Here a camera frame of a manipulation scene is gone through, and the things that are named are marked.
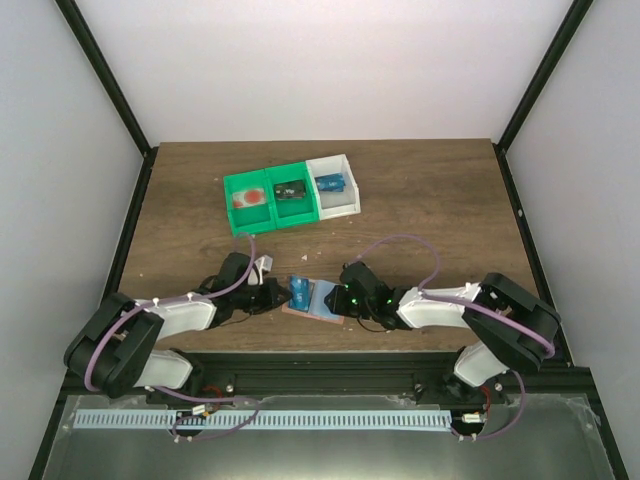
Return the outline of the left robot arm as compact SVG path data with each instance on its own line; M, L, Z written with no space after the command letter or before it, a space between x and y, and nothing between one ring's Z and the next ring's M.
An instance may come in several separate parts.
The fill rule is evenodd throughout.
M86 389L112 399L134 388L160 388L181 403L194 403L204 392L204 366L177 348L159 350L156 344L221 327L237 311L251 317L288 303L292 294L268 276L271 265L269 256L232 252L218 273L184 295L135 300L112 293L67 347L63 362Z

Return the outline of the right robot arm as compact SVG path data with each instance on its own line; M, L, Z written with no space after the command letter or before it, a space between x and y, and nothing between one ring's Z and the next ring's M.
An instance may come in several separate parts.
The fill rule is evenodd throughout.
M552 307L500 273L459 288L390 288L358 261L344 267L323 302L333 314L372 320L387 331L472 331L477 342L462 348L451 371L434 382L436 391L458 403L505 372L537 373L555 355L561 323Z

